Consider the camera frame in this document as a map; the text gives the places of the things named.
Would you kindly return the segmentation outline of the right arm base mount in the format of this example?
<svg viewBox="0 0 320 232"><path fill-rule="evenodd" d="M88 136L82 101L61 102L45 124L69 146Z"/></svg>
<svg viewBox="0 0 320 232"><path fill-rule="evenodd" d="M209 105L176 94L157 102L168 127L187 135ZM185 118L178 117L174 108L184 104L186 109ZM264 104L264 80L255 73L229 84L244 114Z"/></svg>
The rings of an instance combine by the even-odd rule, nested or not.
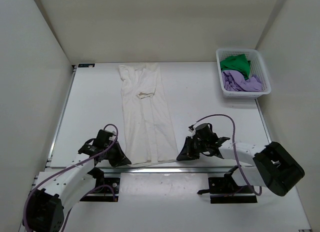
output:
<svg viewBox="0 0 320 232"><path fill-rule="evenodd" d="M232 167L223 177L210 176L208 189L199 190L198 195L209 194L211 204L254 204L257 197L248 185L238 186L232 179L238 166Z"/></svg>

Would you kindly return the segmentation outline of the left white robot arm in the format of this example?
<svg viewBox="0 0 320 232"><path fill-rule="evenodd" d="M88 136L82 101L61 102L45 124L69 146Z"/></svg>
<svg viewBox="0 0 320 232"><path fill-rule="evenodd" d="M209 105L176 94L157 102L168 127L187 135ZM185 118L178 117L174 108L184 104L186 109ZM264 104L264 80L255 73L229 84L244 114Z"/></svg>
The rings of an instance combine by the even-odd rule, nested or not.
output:
<svg viewBox="0 0 320 232"><path fill-rule="evenodd" d="M100 129L87 140L71 163L39 182L29 193L23 209L22 224L27 232L62 232L70 212L82 198L109 189L117 202L115 190L104 182L104 172L97 164L107 160L112 167L131 164L118 142L119 131Z"/></svg>

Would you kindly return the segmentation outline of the cream white t-shirt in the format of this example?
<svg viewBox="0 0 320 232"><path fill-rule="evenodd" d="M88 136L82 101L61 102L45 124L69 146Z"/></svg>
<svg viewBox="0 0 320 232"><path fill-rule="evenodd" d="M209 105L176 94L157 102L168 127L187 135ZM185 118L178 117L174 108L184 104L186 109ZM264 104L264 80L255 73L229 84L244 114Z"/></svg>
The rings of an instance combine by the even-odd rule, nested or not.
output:
<svg viewBox="0 0 320 232"><path fill-rule="evenodd" d="M178 149L160 66L120 65L125 153L133 165L169 163Z"/></svg>

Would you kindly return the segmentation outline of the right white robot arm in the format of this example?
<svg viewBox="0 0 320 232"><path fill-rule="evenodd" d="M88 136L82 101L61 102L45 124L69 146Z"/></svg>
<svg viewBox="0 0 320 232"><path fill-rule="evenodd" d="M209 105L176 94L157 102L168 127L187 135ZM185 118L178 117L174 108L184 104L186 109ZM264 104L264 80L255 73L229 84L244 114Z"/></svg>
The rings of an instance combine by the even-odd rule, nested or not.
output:
<svg viewBox="0 0 320 232"><path fill-rule="evenodd" d="M219 137L210 123L190 127L178 161L218 157L235 160L236 165L216 183L226 193L238 190L266 187L277 196L285 196L304 176L300 164L278 142L266 146L233 142L229 137Z"/></svg>

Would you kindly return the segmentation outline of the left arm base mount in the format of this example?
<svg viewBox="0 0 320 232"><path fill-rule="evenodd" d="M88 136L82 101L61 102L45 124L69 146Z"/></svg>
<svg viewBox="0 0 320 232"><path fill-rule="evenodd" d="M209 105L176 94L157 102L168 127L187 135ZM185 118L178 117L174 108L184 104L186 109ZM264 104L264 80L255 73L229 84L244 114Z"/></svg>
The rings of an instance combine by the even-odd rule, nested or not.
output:
<svg viewBox="0 0 320 232"><path fill-rule="evenodd" d="M87 193L81 202L118 202L120 192L120 174L107 174L99 168L87 173L95 179L95 187Z"/></svg>

